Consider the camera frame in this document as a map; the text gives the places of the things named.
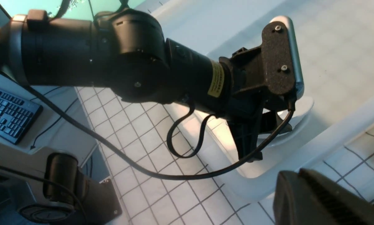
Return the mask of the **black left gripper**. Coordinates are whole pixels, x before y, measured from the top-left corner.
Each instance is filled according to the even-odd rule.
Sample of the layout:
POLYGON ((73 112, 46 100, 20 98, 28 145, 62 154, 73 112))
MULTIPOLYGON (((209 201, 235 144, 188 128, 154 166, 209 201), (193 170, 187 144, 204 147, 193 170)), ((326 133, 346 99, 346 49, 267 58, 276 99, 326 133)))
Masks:
POLYGON ((292 131, 292 112, 284 119, 288 96, 297 93, 297 40, 292 21, 271 21, 262 30, 262 42, 240 48, 222 63, 231 73, 228 121, 238 159, 263 160, 262 150, 280 134, 292 131))

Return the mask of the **grey robot base mount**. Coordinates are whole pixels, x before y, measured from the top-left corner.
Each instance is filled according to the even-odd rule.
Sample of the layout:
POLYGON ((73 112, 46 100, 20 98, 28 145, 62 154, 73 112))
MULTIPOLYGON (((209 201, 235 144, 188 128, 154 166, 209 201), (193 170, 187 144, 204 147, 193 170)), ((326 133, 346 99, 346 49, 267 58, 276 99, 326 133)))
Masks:
POLYGON ((50 147, 32 153, 0 143, 0 186, 23 218, 49 225, 106 225, 123 210, 110 178, 84 175, 73 154, 50 147))

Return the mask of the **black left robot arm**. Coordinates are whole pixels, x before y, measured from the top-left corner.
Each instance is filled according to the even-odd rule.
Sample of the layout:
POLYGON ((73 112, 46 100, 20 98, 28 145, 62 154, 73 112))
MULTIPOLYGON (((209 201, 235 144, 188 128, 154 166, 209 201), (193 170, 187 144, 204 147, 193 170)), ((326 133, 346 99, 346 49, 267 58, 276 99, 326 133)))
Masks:
POLYGON ((0 73, 22 86, 110 88, 124 102, 181 104, 193 114, 225 119, 238 159, 263 159, 260 134, 280 124, 303 96, 298 48, 289 17, 278 16, 262 31, 258 47, 240 48, 217 61, 164 38, 160 23, 134 9, 101 12, 93 21, 50 18, 44 10, 17 15, 0 27, 0 73))

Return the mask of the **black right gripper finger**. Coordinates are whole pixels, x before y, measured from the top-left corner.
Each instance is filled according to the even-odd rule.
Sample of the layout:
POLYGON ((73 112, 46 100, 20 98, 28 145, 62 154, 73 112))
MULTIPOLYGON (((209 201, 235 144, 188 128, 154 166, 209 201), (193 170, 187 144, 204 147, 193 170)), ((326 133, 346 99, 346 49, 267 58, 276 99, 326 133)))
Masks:
POLYGON ((306 168, 278 173, 273 211, 276 225, 374 225, 374 204, 306 168))

